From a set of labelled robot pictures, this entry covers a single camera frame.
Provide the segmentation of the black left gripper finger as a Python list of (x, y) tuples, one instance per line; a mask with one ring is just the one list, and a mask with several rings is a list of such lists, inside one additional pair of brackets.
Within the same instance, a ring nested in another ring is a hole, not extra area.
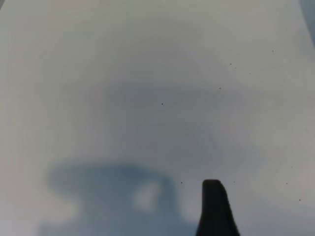
[(240, 236), (226, 189), (219, 180), (202, 182), (202, 211), (196, 236)]

